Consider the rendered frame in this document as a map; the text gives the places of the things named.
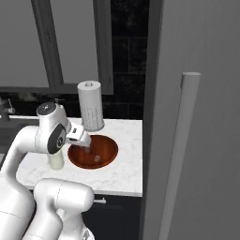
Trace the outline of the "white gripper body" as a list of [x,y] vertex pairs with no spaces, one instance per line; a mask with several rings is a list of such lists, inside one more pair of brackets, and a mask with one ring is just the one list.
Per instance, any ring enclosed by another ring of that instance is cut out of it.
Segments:
[[81,130],[82,130],[82,135],[80,138],[81,146],[89,147],[91,145],[91,141],[92,141],[91,136],[88,134],[87,131],[84,130],[83,127],[81,127]]

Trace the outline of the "brown wooden bowl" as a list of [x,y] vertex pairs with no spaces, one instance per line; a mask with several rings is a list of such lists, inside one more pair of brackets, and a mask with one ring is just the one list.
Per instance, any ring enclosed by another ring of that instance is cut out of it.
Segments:
[[[77,167],[83,169],[99,169],[110,164],[118,154],[118,145],[110,137],[104,135],[91,136],[91,152],[84,152],[84,147],[71,145],[67,150],[69,160]],[[100,156],[101,161],[95,162],[95,156]]]

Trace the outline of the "glass of lemonade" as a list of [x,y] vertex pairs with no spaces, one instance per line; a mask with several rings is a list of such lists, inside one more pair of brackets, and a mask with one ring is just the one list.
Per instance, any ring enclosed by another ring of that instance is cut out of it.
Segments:
[[54,170],[60,170],[64,167],[65,161],[64,161],[62,151],[58,151],[53,155],[48,155],[48,160],[49,160],[50,166]]

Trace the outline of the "white paper towel roll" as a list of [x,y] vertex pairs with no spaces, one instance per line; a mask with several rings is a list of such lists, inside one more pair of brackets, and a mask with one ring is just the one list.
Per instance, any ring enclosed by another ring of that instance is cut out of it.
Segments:
[[103,129],[101,83],[97,81],[80,82],[77,88],[84,129],[90,132]]

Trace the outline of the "dark sink basin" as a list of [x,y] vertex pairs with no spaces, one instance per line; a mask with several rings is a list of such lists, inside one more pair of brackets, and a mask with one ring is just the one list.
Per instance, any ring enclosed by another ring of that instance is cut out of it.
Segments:
[[37,119],[11,119],[9,122],[0,120],[0,154],[5,154],[16,134],[25,126],[37,126]]

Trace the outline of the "grey sink tap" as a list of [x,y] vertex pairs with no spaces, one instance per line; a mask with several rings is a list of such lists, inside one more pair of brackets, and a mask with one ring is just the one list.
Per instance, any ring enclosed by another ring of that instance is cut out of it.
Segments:
[[4,122],[9,122],[9,116],[16,112],[15,108],[12,106],[10,99],[2,99],[0,97],[0,116]]

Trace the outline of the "dark base cupboard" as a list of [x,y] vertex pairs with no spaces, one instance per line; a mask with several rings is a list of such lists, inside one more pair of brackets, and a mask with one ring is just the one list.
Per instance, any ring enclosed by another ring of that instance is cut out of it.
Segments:
[[96,194],[92,207],[82,214],[95,240],[139,240],[141,197]]

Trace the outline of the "grey framed window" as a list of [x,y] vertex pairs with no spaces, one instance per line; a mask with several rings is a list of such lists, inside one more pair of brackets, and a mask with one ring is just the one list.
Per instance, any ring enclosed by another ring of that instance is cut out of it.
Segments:
[[0,93],[113,93],[111,0],[0,0]]

